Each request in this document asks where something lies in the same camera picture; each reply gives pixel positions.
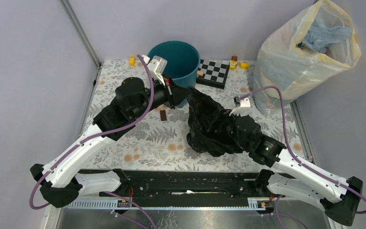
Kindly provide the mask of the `black trash bag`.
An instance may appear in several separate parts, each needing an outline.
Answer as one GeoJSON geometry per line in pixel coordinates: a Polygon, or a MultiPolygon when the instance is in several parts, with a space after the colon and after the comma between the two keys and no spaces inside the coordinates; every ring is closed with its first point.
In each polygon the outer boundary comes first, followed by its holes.
{"type": "Polygon", "coordinates": [[[243,149],[235,142],[235,118],[211,96],[191,87],[187,97],[189,104],[187,143],[197,153],[209,153],[213,157],[224,154],[240,154],[243,149]]]}

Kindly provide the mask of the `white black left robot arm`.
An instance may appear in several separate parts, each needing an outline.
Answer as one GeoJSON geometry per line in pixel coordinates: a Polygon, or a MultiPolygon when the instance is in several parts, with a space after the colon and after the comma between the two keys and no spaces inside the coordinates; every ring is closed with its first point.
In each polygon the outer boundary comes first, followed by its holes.
{"type": "Polygon", "coordinates": [[[80,196],[128,192],[128,178],[121,170],[88,173],[83,169],[98,152],[132,130],[151,110],[166,105],[173,109],[191,93],[191,86],[181,87],[172,79],[162,84],[150,80],[146,88],[142,79],[129,77],[115,89],[115,97],[93,119],[93,123],[67,150],[51,162],[30,168],[36,180],[32,192],[39,191],[48,205],[62,208],[80,196]]]}

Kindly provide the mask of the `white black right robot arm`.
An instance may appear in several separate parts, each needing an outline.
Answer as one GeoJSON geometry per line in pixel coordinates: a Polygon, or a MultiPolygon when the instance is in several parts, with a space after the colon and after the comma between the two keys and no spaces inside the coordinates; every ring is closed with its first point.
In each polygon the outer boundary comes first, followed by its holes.
{"type": "Polygon", "coordinates": [[[220,132],[234,146],[245,151],[258,164],[269,167],[270,175],[255,182],[256,194],[269,193],[297,198],[322,210],[330,219],[352,226],[363,181],[332,174],[293,153],[280,141],[261,132],[250,116],[224,114],[220,132]]]}

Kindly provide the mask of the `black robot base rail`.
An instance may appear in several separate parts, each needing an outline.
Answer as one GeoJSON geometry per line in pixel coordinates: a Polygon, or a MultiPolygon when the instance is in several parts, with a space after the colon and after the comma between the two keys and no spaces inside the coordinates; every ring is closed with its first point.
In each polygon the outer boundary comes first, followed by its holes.
{"type": "Polygon", "coordinates": [[[261,198],[271,194],[255,184],[258,173],[120,170],[121,185],[114,191],[124,198],[261,198]]]}

